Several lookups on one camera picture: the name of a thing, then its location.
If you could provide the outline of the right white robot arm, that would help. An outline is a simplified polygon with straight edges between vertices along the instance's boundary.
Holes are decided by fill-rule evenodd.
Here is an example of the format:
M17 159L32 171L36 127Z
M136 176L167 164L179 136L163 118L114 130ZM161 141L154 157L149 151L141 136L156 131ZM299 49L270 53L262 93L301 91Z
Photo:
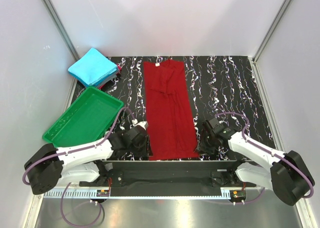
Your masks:
M252 183L273 191L286 205L313 196L315 181L301 155L293 150L285 153L250 139L243 130L221 123L217 118L205 120L196 150L210 154L228 147L254 163L241 161L227 173L228 183L239 186Z

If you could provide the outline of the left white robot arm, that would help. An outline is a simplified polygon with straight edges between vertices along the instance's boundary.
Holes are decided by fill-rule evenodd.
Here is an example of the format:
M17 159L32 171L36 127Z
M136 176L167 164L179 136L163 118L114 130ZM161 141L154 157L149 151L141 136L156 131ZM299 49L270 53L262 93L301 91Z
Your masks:
M57 185L83 183L103 186L108 174L100 161L120 158L128 153L148 155L148 122L136 122L129 130L108 133L96 141L56 148L43 145L25 164L22 176L34 195L42 195Z

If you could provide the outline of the red t shirt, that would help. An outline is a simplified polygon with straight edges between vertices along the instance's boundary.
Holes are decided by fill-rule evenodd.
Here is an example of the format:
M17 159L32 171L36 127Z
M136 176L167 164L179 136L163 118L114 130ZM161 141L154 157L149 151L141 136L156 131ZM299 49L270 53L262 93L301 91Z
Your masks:
M196 158L198 141L182 61L144 62L151 161Z

